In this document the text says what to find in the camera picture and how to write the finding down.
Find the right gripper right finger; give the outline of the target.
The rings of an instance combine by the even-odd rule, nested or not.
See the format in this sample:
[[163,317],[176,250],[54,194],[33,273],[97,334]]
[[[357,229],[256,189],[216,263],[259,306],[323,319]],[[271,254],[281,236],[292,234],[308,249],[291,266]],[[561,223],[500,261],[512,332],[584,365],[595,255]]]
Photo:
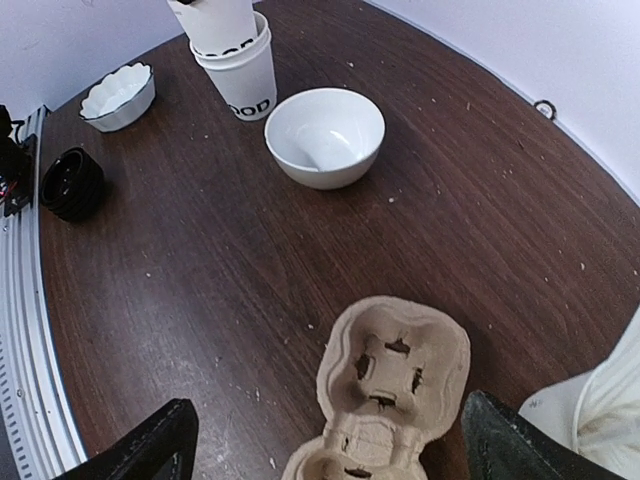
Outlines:
[[493,394],[469,394],[461,424],[473,479],[621,479],[560,445]]

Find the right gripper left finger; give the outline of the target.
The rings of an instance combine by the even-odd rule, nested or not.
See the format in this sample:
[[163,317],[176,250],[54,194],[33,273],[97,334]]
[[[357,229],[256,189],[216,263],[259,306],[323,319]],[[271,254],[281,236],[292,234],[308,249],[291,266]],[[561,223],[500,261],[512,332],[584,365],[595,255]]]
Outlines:
[[189,399],[172,399],[109,449],[61,479],[190,479],[199,418]]

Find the brown pulp cup carrier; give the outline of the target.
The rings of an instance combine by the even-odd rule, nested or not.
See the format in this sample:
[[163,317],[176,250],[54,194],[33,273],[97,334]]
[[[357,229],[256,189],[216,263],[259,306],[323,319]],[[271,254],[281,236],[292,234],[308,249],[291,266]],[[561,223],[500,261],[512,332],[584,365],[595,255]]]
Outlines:
[[424,479],[425,446],[454,424],[471,344],[447,314],[372,296],[336,320],[317,378],[320,436],[289,458],[285,479]]

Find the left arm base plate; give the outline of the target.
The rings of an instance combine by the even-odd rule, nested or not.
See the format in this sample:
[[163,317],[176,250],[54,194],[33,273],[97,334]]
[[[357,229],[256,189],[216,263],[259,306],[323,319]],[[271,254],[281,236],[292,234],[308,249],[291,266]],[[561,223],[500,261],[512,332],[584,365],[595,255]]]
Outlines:
[[25,124],[12,120],[7,107],[1,105],[1,210],[5,218],[33,205],[38,137],[30,134],[18,140]]

